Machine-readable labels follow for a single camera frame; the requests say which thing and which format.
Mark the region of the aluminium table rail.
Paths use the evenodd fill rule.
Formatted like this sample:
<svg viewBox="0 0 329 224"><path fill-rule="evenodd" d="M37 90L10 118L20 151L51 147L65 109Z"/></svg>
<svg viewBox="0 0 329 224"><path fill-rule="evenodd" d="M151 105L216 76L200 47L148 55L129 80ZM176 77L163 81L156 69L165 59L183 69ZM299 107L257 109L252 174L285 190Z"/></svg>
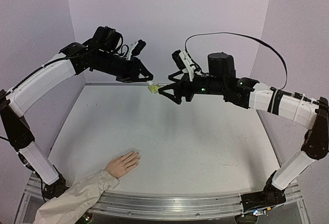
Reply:
<svg viewBox="0 0 329 224"><path fill-rule="evenodd" d="M90 208L92 213L140 219L213 219L245 213L261 213L261 208L247 209L250 200L241 194L161 197L103 193Z"/></svg>
<svg viewBox="0 0 329 224"><path fill-rule="evenodd" d="M122 83L122 82L86 82L85 86L148 86L149 84L146 82L138 82L138 83Z"/></svg>

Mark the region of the aluminium table rear rail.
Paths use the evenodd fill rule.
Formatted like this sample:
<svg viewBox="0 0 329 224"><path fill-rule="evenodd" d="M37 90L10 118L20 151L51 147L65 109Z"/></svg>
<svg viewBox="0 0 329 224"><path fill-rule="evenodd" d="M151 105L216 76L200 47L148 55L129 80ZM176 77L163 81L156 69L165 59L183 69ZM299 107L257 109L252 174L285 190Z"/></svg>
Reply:
<svg viewBox="0 0 329 224"><path fill-rule="evenodd" d="M138 82L138 83L122 83L122 82L86 82L85 86L148 86L149 84L146 82Z"/></svg>

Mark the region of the aluminium table front rail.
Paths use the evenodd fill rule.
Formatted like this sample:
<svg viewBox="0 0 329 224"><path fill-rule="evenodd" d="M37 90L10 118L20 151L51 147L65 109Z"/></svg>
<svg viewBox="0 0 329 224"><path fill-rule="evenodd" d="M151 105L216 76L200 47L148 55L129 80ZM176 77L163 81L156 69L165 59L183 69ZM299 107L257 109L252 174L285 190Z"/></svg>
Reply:
<svg viewBox="0 0 329 224"><path fill-rule="evenodd" d="M250 200L241 194L161 197L103 193L90 208L92 213L140 219L213 219L245 213L261 213L261 208L247 209Z"/></svg>

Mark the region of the bare human hand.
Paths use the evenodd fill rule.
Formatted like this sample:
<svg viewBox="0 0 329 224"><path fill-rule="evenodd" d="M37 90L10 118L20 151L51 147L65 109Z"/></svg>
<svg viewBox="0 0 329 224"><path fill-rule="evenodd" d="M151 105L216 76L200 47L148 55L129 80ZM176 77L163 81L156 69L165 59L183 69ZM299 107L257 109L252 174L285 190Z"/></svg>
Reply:
<svg viewBox="0 0 329 224"><path fill-rule="evenodd" d="M131 151L110 161L105 170L113 177L119 179L139 165L140 154Z"/></svg>

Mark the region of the beige sleeved forearm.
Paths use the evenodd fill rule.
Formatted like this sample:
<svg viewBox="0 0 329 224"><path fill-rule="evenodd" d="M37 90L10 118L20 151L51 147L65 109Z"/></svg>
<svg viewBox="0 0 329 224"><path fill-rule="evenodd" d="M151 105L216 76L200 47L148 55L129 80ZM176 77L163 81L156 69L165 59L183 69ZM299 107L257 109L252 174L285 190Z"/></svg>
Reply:
<svg viewBox="0 0 329 224"><path fill-rule="evenodd" d="M87 176L58 198L43 204L36 212L34 223L76 223L97 203L103 192L118 184L119 180L106 170Z"/></svg>

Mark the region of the yellow nail polish bottle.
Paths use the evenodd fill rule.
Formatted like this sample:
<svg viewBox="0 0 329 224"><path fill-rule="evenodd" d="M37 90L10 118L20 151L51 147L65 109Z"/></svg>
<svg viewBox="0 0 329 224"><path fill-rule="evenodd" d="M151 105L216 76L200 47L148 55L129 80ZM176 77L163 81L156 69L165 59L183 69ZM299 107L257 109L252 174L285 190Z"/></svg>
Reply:
<svg viewBox="0 0 329 224"><path fill-rule="evenodd" d="M148 85L148 90L150 91L151 94L156 94L158 93L159 89L161 88L161 86L157 83L152 83L150 85Z"/></svg>

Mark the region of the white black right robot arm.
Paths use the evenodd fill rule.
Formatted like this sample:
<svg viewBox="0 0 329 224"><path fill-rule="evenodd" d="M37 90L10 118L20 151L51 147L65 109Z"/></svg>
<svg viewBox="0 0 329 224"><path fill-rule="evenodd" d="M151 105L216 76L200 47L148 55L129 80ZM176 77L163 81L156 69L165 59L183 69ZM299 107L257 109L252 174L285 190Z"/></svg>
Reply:
<svg viewBox="0 0 329 224"><path fill-rule="evenodd" d="M172 58L179 71L168 77L172 84L158 92L176 104L180 104L183 98L192 101L195 94L220 95L225 102L266 111L307 129L300 150L272 173L263 190L241 195L243 213L257 215L262 210L285 203L288 185L309 165L328 154L328 100L285 92L250 78L239 79L233 56L223 52L208 55L209 73L201 75L196 74L195 64L186 51L178 50Z"/></svg>

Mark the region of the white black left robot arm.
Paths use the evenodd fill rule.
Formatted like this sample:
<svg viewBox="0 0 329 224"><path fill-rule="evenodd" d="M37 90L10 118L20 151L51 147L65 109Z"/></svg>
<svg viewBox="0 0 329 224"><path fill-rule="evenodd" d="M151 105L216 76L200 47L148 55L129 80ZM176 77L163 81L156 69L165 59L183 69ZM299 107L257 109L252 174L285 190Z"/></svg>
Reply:
<svg viewBox="0 0 329 224"><path fill-rule="evenodd" d="M116 29L100 26L90 39L70 43L9 90L1 90L4 139L23 165L39 178L44 200L55 198L64 202L69 198L69 189L63 175L37 143L26 114L58 86L86 70L114 76L121 83L152 81L153 75L138 58L145 46L142 39L127 45Z"/></svg>

